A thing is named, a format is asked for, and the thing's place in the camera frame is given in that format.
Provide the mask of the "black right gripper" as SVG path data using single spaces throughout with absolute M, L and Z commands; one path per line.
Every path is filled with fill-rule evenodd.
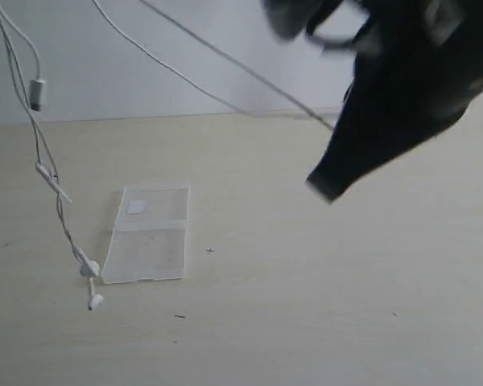
M 349 38 L 317 28 L 337 1 L 265 1 L 271 30 L 354 55 L 353 80 L 309 186 L 333 202 L 349 187 L 443 133 L 483 93 L 483 1 L 360 1 Z

